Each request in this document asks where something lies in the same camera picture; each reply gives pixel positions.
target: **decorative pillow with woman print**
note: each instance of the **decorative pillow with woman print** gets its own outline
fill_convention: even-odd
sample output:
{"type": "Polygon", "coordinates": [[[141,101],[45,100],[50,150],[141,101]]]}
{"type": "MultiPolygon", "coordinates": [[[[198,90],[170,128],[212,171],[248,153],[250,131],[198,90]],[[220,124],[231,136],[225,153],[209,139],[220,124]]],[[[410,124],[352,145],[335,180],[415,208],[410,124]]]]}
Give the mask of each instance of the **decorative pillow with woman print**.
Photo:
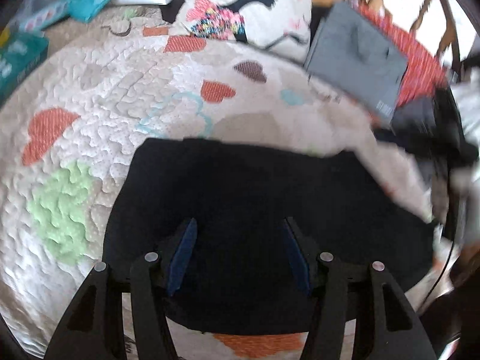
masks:
{"type": "Polygon", "coordinates": [[[311,0],[185,0],[170,34],[237,40],[303,62],[311,0]]]}

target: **folded black garment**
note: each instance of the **folded black garment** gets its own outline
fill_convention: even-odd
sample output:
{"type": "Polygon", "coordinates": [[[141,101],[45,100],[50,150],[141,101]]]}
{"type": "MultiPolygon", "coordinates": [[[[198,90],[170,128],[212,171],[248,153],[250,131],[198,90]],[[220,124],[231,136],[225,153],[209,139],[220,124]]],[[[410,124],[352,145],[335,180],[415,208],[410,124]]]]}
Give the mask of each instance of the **folded black garment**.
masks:
{"type": "Polygon", "coordinates": [[[395,205],[352,152],[316,158],[203,139],[147,139],[137,149],[103,261],[127,283],[135,258],[195,218],[198,238],[167,317],[215,333],[305,332],[314,304],[291,273],[288,216],[343,261],[384,262],[404,290],[431,267],[433,227],[395,205]]]}

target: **yellow object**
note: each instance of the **yellow object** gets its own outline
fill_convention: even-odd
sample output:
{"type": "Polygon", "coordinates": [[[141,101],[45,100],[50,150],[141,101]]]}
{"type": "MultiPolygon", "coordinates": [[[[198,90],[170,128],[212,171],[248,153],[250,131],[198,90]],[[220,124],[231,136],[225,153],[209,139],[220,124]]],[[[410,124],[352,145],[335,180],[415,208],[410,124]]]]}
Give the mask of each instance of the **yellow object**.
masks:
{"type": "Polygon", "coordinates": [[[0,47],[6,44],[8,38],[10,38],[10,30],[6,28],[0,33],[0,47]]]}

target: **quilted bedspread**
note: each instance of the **quilted bedspread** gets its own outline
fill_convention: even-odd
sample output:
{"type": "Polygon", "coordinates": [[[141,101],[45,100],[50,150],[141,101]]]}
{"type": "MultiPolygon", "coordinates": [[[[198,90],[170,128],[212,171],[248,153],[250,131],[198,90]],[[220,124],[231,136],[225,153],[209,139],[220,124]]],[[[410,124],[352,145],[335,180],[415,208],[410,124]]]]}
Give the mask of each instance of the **quilted bedspread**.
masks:
{"type": "MultiPolygon", "coordinates": [[[[0,112],[2,315],[30,353],[44,353],[75,291],[101,259],[110,209],[147,137],[202,136],[318,156],[354,150],[392,199],[427,220],[414,161],[377,143],[369,122],[354,102],[309,82],[300,67],[245,45],[143,37],[140,30],[76,39],[0,112]]],[[[127,297],[124,306],[131,346],[127,297]]],[[[170,327],[187,360],[298,358],[305,338],[170,327]]]]}

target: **teal box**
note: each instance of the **teal box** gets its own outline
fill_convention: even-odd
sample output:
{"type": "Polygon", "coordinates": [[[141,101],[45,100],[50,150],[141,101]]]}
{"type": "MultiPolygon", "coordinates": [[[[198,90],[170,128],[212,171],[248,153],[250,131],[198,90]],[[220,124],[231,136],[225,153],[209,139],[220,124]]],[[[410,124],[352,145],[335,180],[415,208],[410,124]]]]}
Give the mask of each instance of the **teal box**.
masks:
{"type": "Polygon", "coordinates": [[[0,47],[0,107],[47,57],[49,41],[33,33],[12,34],[0,47]]]}

